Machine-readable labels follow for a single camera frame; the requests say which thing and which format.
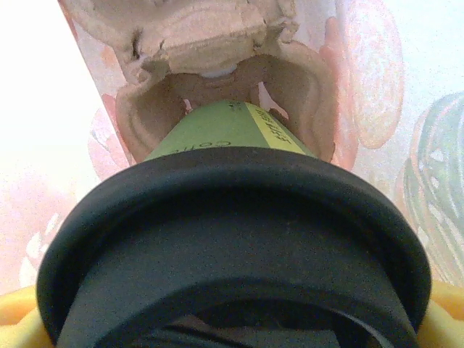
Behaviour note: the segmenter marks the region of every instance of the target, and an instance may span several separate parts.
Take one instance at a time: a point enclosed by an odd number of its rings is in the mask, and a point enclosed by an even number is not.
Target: green label
[[[280,149],[314,157],[300,140],[265,110],[242,101],[219,101],[185,116],[146,160],[229,146]]]

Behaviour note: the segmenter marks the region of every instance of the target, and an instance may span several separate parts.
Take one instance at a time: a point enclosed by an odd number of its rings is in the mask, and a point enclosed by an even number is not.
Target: floral wallpaper
[[[435,278],[464,286],[464,49],[449,39],[464,31],[453,15],[462,5],[421,4],[298,0],[297,37],[319,51],[336,79],[332,162],[401,209]],[[102,100],[85,154],[96,185],[135,164],[115,121],[115,96],[125,79],[112,49],[60,6]],[[0,293],[35,281],[47,246],[82,196],[78,182],[58,186],[27,165],[16,173],[0,187]]]

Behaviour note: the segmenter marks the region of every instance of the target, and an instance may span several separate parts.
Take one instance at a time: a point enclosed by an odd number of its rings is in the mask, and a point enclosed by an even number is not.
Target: yellow label
[[[271,149],[305,154],[302,148],[298,146],[298,144],[284,130],[283,126],[274,119],[274,117],[253,104],[246,103],[246,107]]]

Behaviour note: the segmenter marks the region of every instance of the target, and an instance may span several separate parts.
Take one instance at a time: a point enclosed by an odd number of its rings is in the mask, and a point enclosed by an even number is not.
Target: green cylinder
[[[260,147],[315,157],[306,146],[260,107],[219,101],[190,112],[146,158],[212,147]]]

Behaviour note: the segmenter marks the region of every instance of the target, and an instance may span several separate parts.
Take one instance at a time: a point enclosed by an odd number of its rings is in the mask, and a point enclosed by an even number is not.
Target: yellow object
[[[434,282],[420,348],[464,348],[464,289]],[[0,297],[1,348],[53,348],[37,309],[36,288]]]
[[[246,103],[246,108],[249,110],[249,113],[271,149],[305,154],[302,148],[287,134],[283,127],[265,110],[250,103]]]

